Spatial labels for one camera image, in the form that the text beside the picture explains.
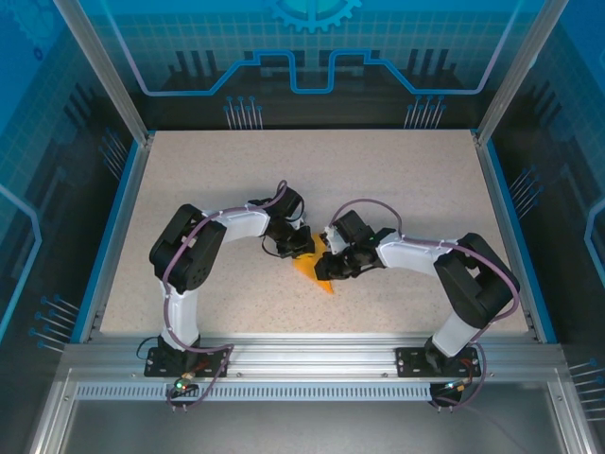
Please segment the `orange paper sheet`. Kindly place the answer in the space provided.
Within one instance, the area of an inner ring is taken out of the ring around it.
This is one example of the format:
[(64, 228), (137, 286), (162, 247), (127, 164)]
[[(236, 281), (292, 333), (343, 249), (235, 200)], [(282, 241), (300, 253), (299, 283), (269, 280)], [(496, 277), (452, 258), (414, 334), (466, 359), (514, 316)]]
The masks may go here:
[(293, 265), (296, 270), (309, 278), (313, 283), (329, 294), (333, 294), (334, 290), (330, 281), (320, 280), (315, 272), (315, 265), (326, 252), (326, 245), (320, 238), (319, 234), (313, 234), (311, 238), (314, 241), (315, 251), (313, 253), (305, 253), (293, 259)]

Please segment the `grey metal lower shelf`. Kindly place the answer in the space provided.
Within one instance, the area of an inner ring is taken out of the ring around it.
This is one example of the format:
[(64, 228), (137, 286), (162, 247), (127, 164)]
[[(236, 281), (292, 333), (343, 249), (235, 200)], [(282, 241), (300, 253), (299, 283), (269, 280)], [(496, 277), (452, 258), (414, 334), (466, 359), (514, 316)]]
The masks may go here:
[(490, 384), (470, 405), (424, 402), (215, 402), (172, 412), (151, 401), (94, 400), (45, 416), (48, 390), (14, 407), (24, 440), (43, 454), (605, 454), (605, 423), (569, 434), (545, 388)]

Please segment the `blue printed back panel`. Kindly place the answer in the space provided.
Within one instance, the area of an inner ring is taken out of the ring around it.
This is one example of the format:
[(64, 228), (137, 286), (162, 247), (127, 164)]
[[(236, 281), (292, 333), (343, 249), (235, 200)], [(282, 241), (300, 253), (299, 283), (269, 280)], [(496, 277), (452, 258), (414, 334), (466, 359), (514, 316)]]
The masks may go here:
[(81, 0), (152, 130), (471, 128), (528, 0)]

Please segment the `blue printed side panel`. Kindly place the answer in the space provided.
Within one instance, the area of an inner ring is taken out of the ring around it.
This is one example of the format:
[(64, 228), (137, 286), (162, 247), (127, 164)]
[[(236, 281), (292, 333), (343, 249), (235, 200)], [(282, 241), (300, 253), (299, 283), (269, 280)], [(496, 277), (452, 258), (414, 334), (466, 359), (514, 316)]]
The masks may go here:
[(54, 0), (0, 0), (0, 454), (26, 454), (134, 140)]
[(548, 321), (605, 454), (605, 0), (568, 0), (492, 141)]

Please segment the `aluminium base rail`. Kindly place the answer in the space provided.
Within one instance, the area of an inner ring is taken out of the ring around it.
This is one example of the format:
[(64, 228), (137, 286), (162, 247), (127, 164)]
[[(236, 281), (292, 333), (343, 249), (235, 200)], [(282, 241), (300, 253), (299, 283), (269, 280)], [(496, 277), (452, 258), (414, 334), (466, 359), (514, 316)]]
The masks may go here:
[[(209, 337), (206, 345), (234, 346), (227, 378), (235, 381), (393, 381), (395, 350), (421, 347), (427, 336), (397, 334), (234, 334)], [(144, 362), (136, 358), (136, 338), (105, 337), (65, 347), (59, 380), (137, 381)], [(562, 348), (526, 336), (481, 340), (490, 382), (546, 382), (569, 377)]]

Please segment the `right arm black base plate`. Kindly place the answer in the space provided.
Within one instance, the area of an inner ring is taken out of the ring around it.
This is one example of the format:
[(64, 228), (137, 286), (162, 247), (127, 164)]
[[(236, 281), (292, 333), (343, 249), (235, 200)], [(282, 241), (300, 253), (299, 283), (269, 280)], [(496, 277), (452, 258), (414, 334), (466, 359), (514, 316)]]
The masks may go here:
[(479, 354), (474, 347), (463, 348), (448, 358), (441, 352), (428, 352), (423, 347), (400, 347), (394, 352), (400, 378), (442, 378), (481, 376)]

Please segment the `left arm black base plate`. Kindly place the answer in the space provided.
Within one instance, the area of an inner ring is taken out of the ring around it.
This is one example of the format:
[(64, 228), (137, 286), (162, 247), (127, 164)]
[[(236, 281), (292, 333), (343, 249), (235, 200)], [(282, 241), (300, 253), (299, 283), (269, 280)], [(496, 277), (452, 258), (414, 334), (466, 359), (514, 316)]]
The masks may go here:
[(144, 375), (147, 377), (177, 378), (193, 373), (195, 378), (211, 378), (219, 370), (227, 351), (218, 353), (168, 352), (160, 347), (150, 348), (147, 353)]

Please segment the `aluminium frame post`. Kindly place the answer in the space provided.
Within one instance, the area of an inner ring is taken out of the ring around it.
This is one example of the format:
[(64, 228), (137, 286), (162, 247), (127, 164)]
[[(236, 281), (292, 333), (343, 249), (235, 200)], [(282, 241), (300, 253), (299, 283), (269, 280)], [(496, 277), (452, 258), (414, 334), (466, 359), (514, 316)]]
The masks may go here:
[(527, 73), (547, 41), (554, 25), (561, 15), (561, 7), (567, 0), (544, 0), (544, 3), (532, 23), (519, 51), (496, 91), (479, 127), (475, 133), (475, 141), (485, 146), (493, 135), (496, 127), (510, 106), (514, 96), (521, 87)]
[(78, 0), (52, 0), (133, 139), (145, 146), (148, 131), (95, 28)]

